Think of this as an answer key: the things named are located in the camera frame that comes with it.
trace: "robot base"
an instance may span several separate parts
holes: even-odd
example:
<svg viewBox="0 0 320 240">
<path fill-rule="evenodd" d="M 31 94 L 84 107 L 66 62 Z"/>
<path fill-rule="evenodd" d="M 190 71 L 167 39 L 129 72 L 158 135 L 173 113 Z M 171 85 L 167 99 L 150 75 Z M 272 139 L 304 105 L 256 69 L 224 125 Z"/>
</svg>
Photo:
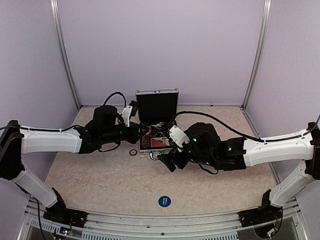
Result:
<svg viewBox="0 0 320 240">
<path fill-rule="evenodd" d="M 243 228 L 271 222 L 276 218 L 280 219 L 282 217 L 282 208 L 270 205 L 270 192 L 271 190 L 269 189 L 263 194 L 260 207 L 239 212 L 241 226 Z"/>
<path fill-rule="evenodd" d="M 88 214 L 85 211 L 66 208 L 60 194 L 54 188 L 52 189 L 57 196 L 57 202 L 46 209 L 43 218 L 59 224 L 84 228 Z"/>
</svg>

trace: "small ring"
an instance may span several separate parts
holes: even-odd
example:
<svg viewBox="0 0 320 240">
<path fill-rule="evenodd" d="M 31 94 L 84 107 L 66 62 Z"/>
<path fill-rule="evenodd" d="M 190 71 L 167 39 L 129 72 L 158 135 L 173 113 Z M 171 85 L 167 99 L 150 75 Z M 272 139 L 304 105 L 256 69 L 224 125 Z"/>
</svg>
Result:
<svg viewBox="0 0 320 240">
<path fill-rule="evenodd" d="M 135 156 L 135 155 L 138 154 L 138 151 L 135 150 L 135 149 L 131 149 L 131 150 L 129 151 L 129 154 L 130 154 L 130 156 Z"/>
</svg>

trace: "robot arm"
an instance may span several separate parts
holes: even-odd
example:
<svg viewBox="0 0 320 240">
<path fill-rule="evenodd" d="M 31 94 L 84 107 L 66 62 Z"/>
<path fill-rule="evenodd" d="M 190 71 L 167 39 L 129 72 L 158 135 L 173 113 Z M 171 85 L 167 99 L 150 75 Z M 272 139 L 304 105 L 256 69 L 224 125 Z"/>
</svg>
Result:
<svg viewBox="0 0 320 240">
<path fill-rule="evenodd" d="M 121 115 L 114 106 L 103 105 L 95 109 L 93 119 L 85 127 L 70 129 L 31 128 L 12 120 L 0 137 L 0 178 L 13 181 L 39 200 L 47 208 L 44 218 L 67 225 L 72 219 L 74 226 L 83 227 L 87 214 L 66 208 L 59 193 L 23 165 L 21 155 L 36 152 L 89 154 L 108 143 L 135 144 L 145 134 L 139 124 L 130 122 L 136 112 L 135 102 L 125 106 Z"/>
<path fill-rule="evenodd" d="M 272 217 L 280 218 L 282 206 L 289 199 L 308 184 L 320 180 L 320 130 L 314 122 L 308 124 L 308 129 L 260 141 L 245 137 L 221 141 L 214 126 L 203 122 L 190 126 L 184 132 L 173 126 L 169 135 L 177 147 L 157 158 L 171 172 L 176 166 L 183 169 L 188 162 L 233 171 L 262 163 L 302 159 L 284 181 L 263 195 L 260 207 L 239 213 L 243 227 L 273 220 L 270 213 Z"/>
</svg>

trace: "metal frame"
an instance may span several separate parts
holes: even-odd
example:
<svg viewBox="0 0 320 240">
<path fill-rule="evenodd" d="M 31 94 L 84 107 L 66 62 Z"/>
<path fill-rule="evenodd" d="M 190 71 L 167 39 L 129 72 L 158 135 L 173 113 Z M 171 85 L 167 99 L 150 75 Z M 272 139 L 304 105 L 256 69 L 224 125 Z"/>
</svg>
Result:
<svg viewBox="0 0 320 240">
<path fill-rule="evenodd" d="M 252 122 L 252 120 L 251 120 L 250 116 L 248 115 L 247 111 L 244 110 L 242 107 L 240 108 L 240 110 L 241 110 L 244 118 L 245 118 L 246 121 L 248 122 L 249 127 L 250 127 L 253 135 L 254 135 L 256 138 L 258 138 L 258 137 L 259 137 L 259 133 L 258 133 L 257 129 L 255 128 L 254 123 Z M 269 164 L 269 166 L 270 166 L 270 170 L 271 170 L 271 172 L 272 172 L 272 176 L 273 176 L 273 178 L 274 178 L 274 181 L 275 181 L 275 183 L 278 185 L 278 184 L 281 182 L 281 179 L 280 179 L 280 176 L 278 175 L 278 173 L 277 173 L 277 171 L 276 171 L 275 164 L 274 164 L 274 162 L 269 162 L 268 164 Z"/>
<path fill-rule="evenodd" d="M 298 219 L 300 219 L 301 211 L 294 198 L 289 200 L 283 209 L 284 219 L 295 218 L 294 220 L 299 222 Z M 43 215 L 44 210 L 45 207 L 41 205 L 41 215 Z M 166 240 L 202 240 L 214 239 L 214 237 L 220 236 L 223 239 L 222 236 L 237 235 L 238 231 L 254 228 L 253 226 L 241 226 L 238 211 L 178 216 L 141 216 L 94 211 L 87 212 L 87 222 L 84 228 L 72 228 L 74 234 L 77 235 L 77 237 L 72 237 L 72 239 L 158 240 L 165 238 Z M 44 231 L 52 233 L 54 229 L 68 227 L 43 218 L 41 218 L 41 223 Z M 255 227 L 264 226 L 269 223 L 266 222 Z M 30 199 L 25 210 L 18 240 L 26 239 L 30 227 L 39 228 L 37 203 L 34 198 Z M 307 239 L 303 237 L 302 231 L 299 231 L 298 235 L 301 236 L 300 240 Z"/>
<path fill-rule="evenodd" d="M 293 216 L 292 219 L 299 239 L 308 240 L 309 232 L 302 213 L 300 212 L 296 216 Z"/>
<path fill-rule="evenodd" d="M 100 107 L 101 105 L 81 105 L 82 108 L 96 108 Z M 122 104 L 114 104 L 112 106 L 115 107 L 123 107 L 124 105 Z M 178 107 L 235 107 L 235 108 L 242 108 L 240 104 L 189 104 L 189 103 L 182 103 L 178 104 Z"/>
<path fill-rule="evenodd" d="M 262 22 L 261 22 L 261 28 L 260 28 L 260 34 L 259 34 L 259 40 L 258 40 L 258 46 L 256 49 L 255 57 L 254 57 L 254 62 L 253 62 L 253 67 L 251 70 L 250 74 L 250 80 L 249 84 L 244 96 L 244 100 L 242 103 L 242 108 L 244 110 L 247 109 L 254 86 L 257 78 L 257 73 L 262 57 L 262 52 L 264 48 L 264 43 L 265 43 L 265 38 L 266 38 L 266 33 L 267 33 L 267 28 L 268 28 L 268 22 L 269 22 L 269 16 L 270 16 L 270 9 L 271 9 L 271 0 L 265 0 L 264 1 L 264 8 L 263 8 L 263 14 L 262 14 Z"/>
<path fill-rule="evenodd" d="M 175 106 L 175 112 L 178 112 L 178 101 L 179 101 L 179 88 L 178 87 L 173 87 L 173 88 L 155 88 L 155 89 L 138 89 L 135 91 L 135 100 L 139 103 L 138 101 L 138 96 L 146 96 L 146 95 L 163 95 L 163 94 L 177 94 L 177 102 Z M 140 111 L 138 110 L 138 119 L 140 121 Z M 152 160 L 158 160 L 158 158 L 153 157 L 153 155 L 159 155 L 163 153 L 168 153 L 172 147 L 171 146 L 166 146 L 163 148 L 146 148 L 146 149 L 141 149 L 141 141 L 139 142 L 139 153 L 140 154 L 149 154 L 150 158 Z"/>
<path fill-rule="evenodd" d="M 58 0 L 50 0 L 50 5 L 51 5 L 53 22 L 54 22 L 54 26 L 55 26 L 55 30 L 56 30 L 56 35 L 58 38 L 59 48 L 60 48 L 60 52 L 61 52 L 61 57 L 62 57 L 66 77 L 68 80 L 68 84 L 69 84 L 69 87 L 71 90 L 71 94 L 72 94 L 72 98 L 73 98 L 75 107 L 76 107 L 77 111 L 79 111 L 81 108 L 81 103 L 80 103 L 79 95 L 78 95 L 77 88 L 76 88 L 76 85 L 74 82 L 74 78 L 71 73 L 71 68 L 70 68 L 70 64 L 69 64 L 69 60 L 68 60 L 68 56 L 67 56 L 64 35 L 63 35 L 63 31 L 62 31 L 60 14 L 59 14 Z"/>
</svg>

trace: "wire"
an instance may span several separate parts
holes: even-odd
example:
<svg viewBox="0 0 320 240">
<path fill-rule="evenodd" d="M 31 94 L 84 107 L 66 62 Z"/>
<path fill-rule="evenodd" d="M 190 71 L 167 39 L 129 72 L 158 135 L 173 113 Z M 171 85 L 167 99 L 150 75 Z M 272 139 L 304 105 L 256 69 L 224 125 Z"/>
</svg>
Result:
<svg viewBox="0 0 320 240">
<path fill-rule="evenodd" d="M 35 199 L 35 200 L 36 200 L 36 204 L 38 205 L 38 221 L 39 221 L 40 232 L 41 232 L 41 235 L 42 235 L 43 239 L 47 240 L 46 237 L 45 237 L 44 231 L 42 230 L 42 226 L 41 226 L 40 204 L 39 204 L 38 199 Z"/>
<path fill-rule="evenodd" d="M 280 231 L 280 228 L 282 226 L 283 220 L 284 220 L 284 207 L 282 206 L 281 207 L 281 220 L 280 220 L 279 227 L 276 226 L 276 232 L 271 237 L 274 237 L 276 234 L 278 234 L 278 232 Z"/>
<path fill-rule="evenodd" d="M 84 128 L 83 126 L 80 125 L 72 125 L 70 127 L 64 128 L 64 129 L 45 129 L 45 128 L 33 128 L 33 127 L 24 127 L 24 126 L 3 126 L 0 127 L 0 131 L 4 129 L 22 129 L 22 130 L 27 130 L 27 131 L 39 131 L 39 132 L 65 132 L 68 131 L 72 128 L 79 127 L 79 128 Z"/>
<path fill-rule="evenodd" d="M 309 133 L 311 133 L 318 126 L 319 121 L 320 121 L 320 114 L 319 114 L 314 126 L 310 130 L 305 132 L 303 135 L 296 135 L 296 136 L 290 136 L 290 137 L 278 138 L 278 139 L 270 139 L 270 140 L 266 140 L 265 142 L 266 143 L 274 143 L 274 142 L 281 142 L 281 141 L 286 141 L 286 140 L 302 138 L 302 137 L 308 135 Z"/>
<path fill-rule="evenodd" d="M 71 235 L 71 233 L 72 233 L 72 216 L 71 216 L 71 218 L 70 218 L 70 224 L 69 224 L 69 226 L 70 226 L 70 231 L 69 231 L 69 236 Z"/>
<path fill-rule="evenodd" d="M 54 232 L 51 233 L 52 237 L 53 237 L 53 240 L 56 240 L 57 239 L 57 230 L 56 228 L 54 228 Z"/>
<path fill-rule="evenodd" d="M 143 126 L 143 125 L 140 125 L 140 124 L 137 124 L 141 129 L 144 129 L 144 131 L 141 132 L 141 134 L 139 135 L 139 139 L 142 140 L 142 137 L 144 135 L 146 135 L 147 133 L 149 133 L 149 131 L 151 131 L 151 128 L 148 128 L 147 126 Z"/>
<path fill-rule="evenodd" d="M 101 149 L 98 150 L 99 153 L 106 153 L 106 152 L 110 152 L 110 151 L 113 151 L 113 150 L 116 150 L 118 147 L 120 147 L 121 145 L 121 142 L 114 148 L 111 148 L 111 149 L 108 149 L 108 150 L 104 150 L 102 151 Z"/>
<path fill-rule="evenodd" d="M 112 93 L 110 96 L 107 97 L 107 99 L 104 101 L 103 103 L 103 106 L 107 104 L 107 102 L 109 101 L 109 99 L 114 96 L 114 95 L 120 95 L 123 97 L 123 100 L 124 100 L 124 106 L 127 106 L 127 100 L 126 100 L 126 97 L 125 95 L 122 93 L 122 92 L 119 92 L 119 91 L 116 91 L 114 93 Z"/>
<path fill-rule="evenodd" d="M 212 172 L 212 171 L 210 171 L 210 170 L 208 170 L 208 169 L 205 169 L 201 164 L 198 163 L 198 165 L 199 165 L 199 167 L 200 167 L 203 171 L 206 171 L 206 172 L 209 173 L 209 174 L 217 175 L 217 174 L 219 173 L 219 169 L 216 170 L 216 172 Z"/>
<path fill-rule="evenodd" d="M 224 127 L 226 127 L 227 129 L 229 129 L 230 131 L 242 136 L 242 137 L 245 137 L 247 139 L 251 139 L 253 141 L 256 141 L 256 142 L 260 142 L 260 143 L 263 143 L 264 141 L 260 138 L 257 138 L 257 137 L 253 137 L 253 136 L 249 136 L 247 134 L 244 134 L 242 132 L 239 132 L 235 129 L 233 129 L 232 127 L 228 126 L 227 124 L 225 124 L 223 121 L 219 120 L 218 118 L 210 115 L 210 114 L 207 114 L 207 113 L 204 113 L 204 112 L 198 112 L 198 111 L 180 111 L 178 112 L 175 116 L 178 116 L 178 115 L 181 115 L 181 114 L 195 114 L 195 115 L 202 115 L 202 116 L 206 116 L 208 118 L 211 118 L 215 121 L 217 121 L 218 123 L 220 123 L 221 125 L 223 125 Z"/>
<path fill-rule="evenodd" d="M 316 120 L 316 122 L 315 122 L 315 124 L 314 124 L 313 128 L 311 128 L 309 131 L 307 131 L 306 133 L 304 133 L 304 134 L 303 134 L 303 136 L 305 136 L 305 135 L 307 135 L 307 134 L 311 133 L 311 132 L 312 132 L 312 131 L 313 131 L 313 130 L 318 126 L 319 121 L 320 121 L 320 114 L 319 114 L 318 119 Z"/>
<path fill-rule="evenodd" d="M 198 111 L 181 111 L 181 112 L 178 112 L 175 116 L 178 116 L 178 115 L 181 115 L 181 114 L 195 114 L 195 115 L 202 115 L 202 116 L 206 116 L 208 118 L 211 118 L 215 121 L 217 121 L 218 123 L 220 123 L 221 125 L 223 125 L 224 127 L 226 127 L 227 129 L 229 129 L 230 131 L 242 136 L 242 137 L 245 137 L 247 139 L 250 139 L 250 140 L 253 140 L 253 141 L 256 141 L 256 142 L 259 142 L 259 143 L 275 143 L 275 142 L 282 142 L 282 141 L 287 141 L 287 140 L 292 140 L 292 139 L 298 139 L 298 138 L 302 138 L 306 135 L 308 135 L 309 133 L 311 133 L 317 126 L 318 126 L 318 123 L 320 121 L 320 114 L 313 126 L 313 128 L 311 128 L 310 130 L 308 130 L 307 132 L 305 132 L 303 135 L 295 135 L 295 136 L 290 136 L 290 137 L 284 137 L 284 138 L 278 138 L 278 139 L 268 139 L 268 140 L 263 140 L 261 138 L 257 138 L 257 137 L 253 137 L 253 136 L 249 136 L 247 134 L 244 134 L 244 133 L 241 133 L 235 129 L 233 129 L 232 127 L 228 126 L 227 124 L 225 124 L 223 121 L 219 120 L 218 118 L 212 116 L 212 115 L 209 115 L 207 113 L 204 113 L 204 112 L 198 112 Z"/>
</svg>

